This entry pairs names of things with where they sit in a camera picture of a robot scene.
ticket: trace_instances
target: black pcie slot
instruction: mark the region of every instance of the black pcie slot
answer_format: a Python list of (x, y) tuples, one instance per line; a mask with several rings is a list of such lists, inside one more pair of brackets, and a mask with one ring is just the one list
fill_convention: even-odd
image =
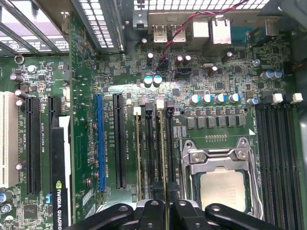
[(116, 184), (117, 189), (126, 189), (127, 171), (126, 171), (126, 133), (123, 95), (121, 93), (113, 94), (113, 112), (114, 112), (114, 136), (115, 136), (115, 162), (116, 162)]
[(175, 182), (175, 166), (174, 166), (174, 144), (173, 144), (173, 110), (166, 111), (166, 145), (167, 145), (167, 168), (168, 181)]
[(287, 124), (286, 136), (288, 137), (287, 141), (287, 154), (289, 156), (290, 164), (289, 169), (292, 172), (290, 174), (290, 182), (292, 182), (291, 186), (291, 194), (292, 194), (292, 204), (293, 204), (293, 213), (296, 214), (295, 218), (295, 226), (293, 229), (303, 230), (303, 208), (302, 208), (302, 200), (301, 200), (301, 188), (299, 181), (299, 170), (297, 168), (297, 152), (296, 152), (296, 141), (295, 141), (295, 129), (293, 123), (293, 110), (292, 108), (287, 108), (284, 110), (285, 114), (285, 123)]
[(39, 194), (41, 190), (40, 160), (40, 100), (27, 97), (26, 115), (26, 186), (28, 194)]
[(259, 155), (260, 155), (260, 170), (263, 194), (263, 208), (265, 220), (269, 223), (275, 222), (274, 216), (274, 203), (272, 191), (272, 175), (270, 171), (270, 158), (267, 139), (267, 126), (265, 122), (265, 111), (256, 110), (257, 123), (258, 123), (258, 141), (259, 141)]
[(285, 230), (302, 230), (292, 108), (258, 105), (256, 113), (265, 219)]
[(277, 134), (276, 134), (276, 123), (275, 123), (275, 110), (269, 109), (266, 111), (267, 120), (267, 137), (268, 137), (268, 147), (269, 147), (269, 157), (270, 157), (270, 168), (274, 180), (272, 180), (272, 190), (275, 197), (275, 225), (280, 226), (284, 229), (284, 214), (283, 214), (283, 201), (282, 201), (282, 183), (280, 174), (280, 162), (277, 147)]
[(54, 116), (58, 116), (61, 114), (61, 99), (56, 96), (48, 97), (48, 133), (49, 133), (49, 172), (50, 172), (50, 182), (49, 182), (49, 190), (52, 192), (52, 154), (51, 154), (51, 129), (52, 129), (52, 120)]
[(151, 187), (155, 181), (155, 153), (154, 153), (154, 132), (153, 132), (153, 113), (146, 111), (145, 115), (145, 132), (146, 132), (146, 147), (147, 147), (147, 176), (148, 185)]

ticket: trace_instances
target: ram slot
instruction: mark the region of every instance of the ram slot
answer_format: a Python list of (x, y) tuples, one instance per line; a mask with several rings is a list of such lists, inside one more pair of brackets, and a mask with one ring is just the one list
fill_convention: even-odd
[(39, 194), (41, 190), (40, 161), (40, 100), (27, 97), (26, 115), (26, 185), (28, 194)]
[(126, 140), (123, 95), (113, 94), (115, 161), (117, 189), (126, 189)]
[(51, 154), (51, 129), (52, 127), (57, 127), (59, 124), (53, 124), (53, 122), (58, 122), (57, 119), (53, 120), (54, 116), (61, 115), (61, 99), (56, 96), (49, 96), (48, 97), (48, 134), (49, 134), (49, 173), (50, 173), (50, 181), (49, 181), (49, 190), (52, 193), (52, 154)]
[(167, 175), (168, 182), (175, 182), (175, 162), (174, 162), (174, 142), (173, 142), (173, 113), (174, 108), (168, 107), (166, 109), (166, 146), (167, 146)]
[(105, 190), (106, 185), (106, 160), (105, 160), (105, 130), (104, 130), (104, 107), (103, 96), (96, 94), (96, 115), (98, 129), (98, 159), (99, 159), (99, 189)]

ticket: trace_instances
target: motherboard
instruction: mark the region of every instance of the motherboard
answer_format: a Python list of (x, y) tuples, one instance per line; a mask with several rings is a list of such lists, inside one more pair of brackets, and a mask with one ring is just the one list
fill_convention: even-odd
[(253, 47), (248, 30), (226, 56), (172, 48), (161, 61), (150, 42), (97, 56), (72, 15), (69, 56), (1, 59), (18, 150), (3, 172), (0, 229), (64, 229), (166, 193), (303, 229), (290, 39)]

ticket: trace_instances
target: solid capacitor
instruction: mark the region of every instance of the solid capacitor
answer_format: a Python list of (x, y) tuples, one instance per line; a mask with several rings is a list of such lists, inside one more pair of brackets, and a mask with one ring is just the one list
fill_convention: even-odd
[(11, 190), (5, 191), (4, 193), (0, 193), (0, 203), (4, 203), (12, 199), (14, 193)]
[(230, 95), (229, 101), (231, 103), (237, 103), (238, 101), (240, 101), (240, 95), (238, 93), (234, 93), (234, 94)]
[(180, 66), (182, 62), (183, 62), (183, 57), (181, 55), (177, 56), (175, 65)]
[(211, 95), (206, 94), (201, 98), (201, 102), (204, 104), (209, 104), (211, 102)]
[(200, 101), (201, 97), (199, 97), (197, 94), (190, 97), (189, 101), (191, 104), (197, 104)]
[(261, 73), (260, 77), (264, 80), (272, 79), (274, 76), (274, 72), (272, 70), (265, 71)]
[(280, 79), (283, 76), (283, 72), (281, 72), (280, 70), (275, 70), (272, 80), (276, 80), (276, 79)]
[(225, 101), (225, 99), (226, 99), (226, 95), (224, 95), (222, 93), (217, 95), (217, 96), (215, 96), (215, 98), (214, 98), (215, 102), (219, 103), (219, 104), (223, 103)]
[(155, 87), (159, 87), (160, 85), (161, 85), (161, 83), (162, 83), (162, 77), (160, 76), (160, 75), (156, 75), (154, 78), (153, 78), (153, 85), (155, 86)]
[(186, 66), (187, 64), (190, 63), (191, 59), (192, 59), (192, 58), (191, 58), (190, 55), (186, 55), (186, 56), (184, 57), (184, 59), (183, 59), (182, 65), (183, 65), (183, 66)]
[(28, 97), (28, 94), (26, 94), (25, 92), (22, 92), (21, 90), (16, 90), (15, 96), (25, 99)]
[(24, 78), (23, 78), (22, 76), (17, 76), (17, 75), (14, 74), (14, 73), (12, 73), (12, 74), (10, 75), (10, 79), (11, 79), (12, 81), (17, 82), (17, 83), (23, 83), (23, 81), (24, 81)]
[(257, 105), (260, 103), (260, 100), (258, 98), (251, 98), (251, 99), (248, 99), (247, 103), (250, 105)]
[(146, 62), (147, 64), (152, 64), (153, 60), (154, 60), (154, 54), (153, 53), (148, 53), (147, 54), (147, 59), (146, 59)]
[(153, 78), (152, 78), (151, 76), (146, 76), (146, 77), (144, 78), (144, 86), (145, 86), (146, 88), (150, 88), (151, 85), (152, 85), (152, 83), (153, 83)]

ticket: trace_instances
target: black connector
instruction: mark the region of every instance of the black connector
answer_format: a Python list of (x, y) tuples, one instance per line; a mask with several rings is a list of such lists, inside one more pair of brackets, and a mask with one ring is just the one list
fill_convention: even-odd
[(56, 96), (49, 96), (48, 97), (48, 133), (49, 133), (49, 171), (50, 171), (50, 182), (49, 182), (49, 189), (50, 193), (52, 192), (52, 158), (51, 158), (51, 129), (53, 127), (59, 126), (59, 120), (54, 119), (54, 116), (61, 115), (61, 99)]
[(126, 189), (126, 133), (124, 117), (124, 99), (121, 93), (113, 94), (115, 161), (117, 189)]
[(28, 194), (38, 195), (41, 190), (40, 159), (40, 100), (25, 99), (26, 115), (26, 186)]

